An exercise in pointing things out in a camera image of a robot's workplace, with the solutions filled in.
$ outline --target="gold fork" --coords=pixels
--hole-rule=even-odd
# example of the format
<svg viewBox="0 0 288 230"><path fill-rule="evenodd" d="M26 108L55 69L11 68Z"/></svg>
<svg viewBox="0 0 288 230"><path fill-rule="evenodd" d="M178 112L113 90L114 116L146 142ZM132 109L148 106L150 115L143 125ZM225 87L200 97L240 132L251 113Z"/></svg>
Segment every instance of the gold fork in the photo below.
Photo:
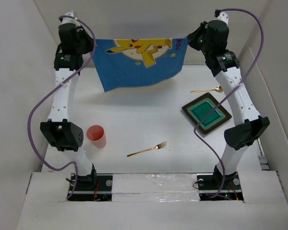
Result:
<svg viewBox="0 0 288 230"><path fill-rule="evenodd" d="M140 151L140 152L135 152L135 153L129 154L129 155L127 155L127 157L132 157L134 155L140 154L142 152L147 152L147 151L150 151L150 150L157 150L157 149L159 150L159 149L164 148L166 145L167 145L167 142L162 142L161 144L158 144L155 147L152 147L150 149L146 149L146 150L143 150L143 151Z"/></svg>

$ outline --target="red wire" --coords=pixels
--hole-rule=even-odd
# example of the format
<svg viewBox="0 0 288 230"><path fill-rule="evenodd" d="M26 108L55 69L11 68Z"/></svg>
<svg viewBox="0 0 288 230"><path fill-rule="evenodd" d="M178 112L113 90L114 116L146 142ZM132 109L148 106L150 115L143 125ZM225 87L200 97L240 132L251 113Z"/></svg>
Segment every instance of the red wire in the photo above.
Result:
<svg viewBox="0 0 288 230"><path fill-rule="evenodd" d="M94 191L94 200L95 200L96 197L97 197L97 192L98 192L98 189L99 189L99 185L100 185L100 181L98 182L97 188L96 188L95 191Z"/></svg>
<svg viewBox="0 0 288 230"><path fill-rule="evenodd" d="M235 192L235 195L236 195L236 200L239 200L238 199L238 195L237 195L237 193L236 193L236 190L235 190L235 187L234 186L232 186L232 184L231 183L229 183L229 185L232 187L232 189L234 190L234 192Z"/></svg>

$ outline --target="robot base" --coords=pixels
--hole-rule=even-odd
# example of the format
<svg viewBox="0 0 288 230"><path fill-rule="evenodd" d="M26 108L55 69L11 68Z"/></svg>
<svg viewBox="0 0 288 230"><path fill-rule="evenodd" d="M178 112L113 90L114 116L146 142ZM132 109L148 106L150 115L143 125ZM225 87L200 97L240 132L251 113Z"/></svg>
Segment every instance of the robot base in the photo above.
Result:
<svg viewBox="0 0 288 230"><path fill-rule="evenodd" d="M92 182L81 182L76 184L73 195L69 201L111 201L112 200L112 174L98 174L96 184Z"/></svg>
<svg viewBox="0 0 288 230"><path fill-rule="evenodd" d="M235 192L237 194L238 200L244 200L239 176L237 173L233 173L225 177L225 183L219 194L226 198L220 196L211 198L211 196L219 190L222 181L222 175L218 171L217 167L215 167L214 173L197 173L196 176L197 182L193 186L199 190L199 196L201 201L228 200L226 198L237 200Z"/></svg>

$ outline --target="gold spoon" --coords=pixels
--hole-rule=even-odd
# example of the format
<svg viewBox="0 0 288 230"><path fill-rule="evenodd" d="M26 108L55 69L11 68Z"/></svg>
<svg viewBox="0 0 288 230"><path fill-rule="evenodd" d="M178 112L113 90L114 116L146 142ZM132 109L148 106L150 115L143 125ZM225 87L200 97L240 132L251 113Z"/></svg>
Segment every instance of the gold spoon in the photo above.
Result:
<svg viewBox="0 0 288 230"><path fill-rule="evenodd" d="M213 89L213 90L196 90L196 91L191 91L191 93L195 93L195 92L208 92L208 91L223 92L223 89L222 89L221 86L216 86L216 88Z"/></svg>

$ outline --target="white table surface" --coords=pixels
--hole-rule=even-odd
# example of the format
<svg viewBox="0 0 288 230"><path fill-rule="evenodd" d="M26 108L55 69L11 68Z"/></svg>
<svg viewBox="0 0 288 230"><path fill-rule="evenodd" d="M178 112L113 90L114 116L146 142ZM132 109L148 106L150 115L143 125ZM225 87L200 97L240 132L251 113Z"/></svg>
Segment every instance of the white table surface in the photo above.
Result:
<svg viewBox="0 0 288 230"><path fill-rule="evenodd" d="M103 92L95 69L84 69L76 86L74 123L86 133L91 125L104 127L107 145L97 149L84 139L84 149L97 173L193 173L212 172L217 164L213 152L193 133L194 124L181 107L203 93L192 90L213 89L218 85L206 66L184 66L175 77L141 88L121 88ZM211 92L218 100L223 93ZM231 113L229 104L223 106ZM233 127L233 119L208 134L205 140L219 153L225 148L224 130ZM136 157L126 155L155 146L163 141L165 149ZM255 142L243 155L238 170L261 170ZM56 148L48 147L46 158L61 167L67 159ZM66 171L73 172L73 167Z"/></svg>

